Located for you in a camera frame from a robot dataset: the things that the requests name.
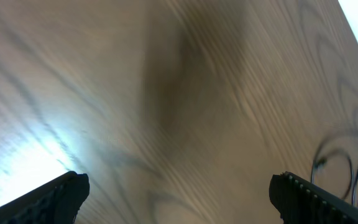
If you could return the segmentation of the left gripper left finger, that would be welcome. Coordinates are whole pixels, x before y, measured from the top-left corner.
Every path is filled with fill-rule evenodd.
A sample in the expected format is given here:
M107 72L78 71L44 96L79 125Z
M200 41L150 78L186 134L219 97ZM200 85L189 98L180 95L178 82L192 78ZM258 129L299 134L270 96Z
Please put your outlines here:
M0 207L0 224L73 224L90 194L87 174L69 171Z

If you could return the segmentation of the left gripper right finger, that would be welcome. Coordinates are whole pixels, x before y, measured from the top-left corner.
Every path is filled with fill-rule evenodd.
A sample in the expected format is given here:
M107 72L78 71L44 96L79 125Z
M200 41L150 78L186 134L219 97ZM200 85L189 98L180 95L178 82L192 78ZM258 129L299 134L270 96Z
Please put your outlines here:
M268 192L284 224L358 224L358 208L291 172L273 175Z

